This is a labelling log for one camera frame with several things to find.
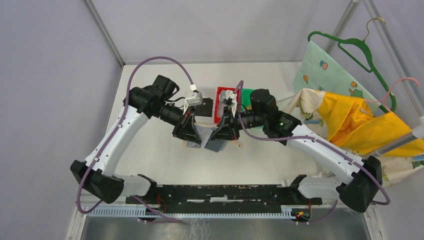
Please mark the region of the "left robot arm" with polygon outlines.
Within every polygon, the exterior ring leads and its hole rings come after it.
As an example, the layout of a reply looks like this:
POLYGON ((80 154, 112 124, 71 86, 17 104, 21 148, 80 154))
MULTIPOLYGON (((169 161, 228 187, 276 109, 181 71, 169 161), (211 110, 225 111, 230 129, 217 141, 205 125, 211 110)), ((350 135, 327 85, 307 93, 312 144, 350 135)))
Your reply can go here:
POLYGON ((158 75, 153 84, 129 90, 112 128, 85 160, 75 160, 71 164, 70 171, 80 187, 106 204, 132 195, 138 196, 145 204, 153 203, 157 190, 151 186, 151 179, 141 175, 118 175, 115 170, 136 133, 151 117, 172 125, 173 137, 202 143, 194 126, 196 107, 202 103, 202 94, 195 84, 191 84, 191 96, 180 109, 168 102, 179 89, 171 79, 158 75))

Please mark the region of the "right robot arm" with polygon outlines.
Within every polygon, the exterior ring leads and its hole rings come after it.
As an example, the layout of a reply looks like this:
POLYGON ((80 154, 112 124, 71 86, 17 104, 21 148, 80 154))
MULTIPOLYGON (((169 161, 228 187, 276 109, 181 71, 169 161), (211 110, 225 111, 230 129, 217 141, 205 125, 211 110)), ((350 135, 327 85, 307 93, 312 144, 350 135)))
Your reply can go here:
POLYGON ((267 89, 256 89, 250 94, 251 109, 244 109, 237 98, 232 90, 219 94, 222 114, 211 140, 237 140, 241 130, 262 127, 265 142, 279 142, 299 150, 334 175, 297 176, 288 191, 293 203, 302 204, 312 198, 332 199, 364 213, 378 191, 383 191, 381 162, 376 157, 362 158, 325 140, 299 119, 280 110, 267 89))

